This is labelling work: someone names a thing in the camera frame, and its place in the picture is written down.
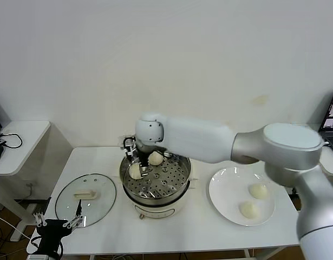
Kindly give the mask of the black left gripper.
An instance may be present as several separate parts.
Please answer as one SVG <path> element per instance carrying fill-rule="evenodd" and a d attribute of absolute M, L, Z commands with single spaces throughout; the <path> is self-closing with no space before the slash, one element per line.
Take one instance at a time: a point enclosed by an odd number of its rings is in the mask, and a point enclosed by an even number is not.
<path fill-rule="evenodd" d="M 37 254 L 56 254 L 61 239 L 71 234 L 83 221 L 82 200 L 79 200 L 75 217 L 71 220 L 45 219 L 43 213 L 34 213 L 37 233 L 41 236 Z"/>

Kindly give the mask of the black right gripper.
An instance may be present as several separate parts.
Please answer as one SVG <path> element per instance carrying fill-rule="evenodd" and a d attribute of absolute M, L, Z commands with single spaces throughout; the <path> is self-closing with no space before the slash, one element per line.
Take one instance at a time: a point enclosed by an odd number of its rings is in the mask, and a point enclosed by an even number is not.
<path fill-rule="evenodd" d="M 132 163 L 135 160 L 135 147 L 127 146 L 125 147 L 126 157 Z M 137 147 L 138 158 L 140 160 L 140 172 L 147 173 L 149 168 L 148 157 L 153 153 L 152 146 L 140 146 Z"/>

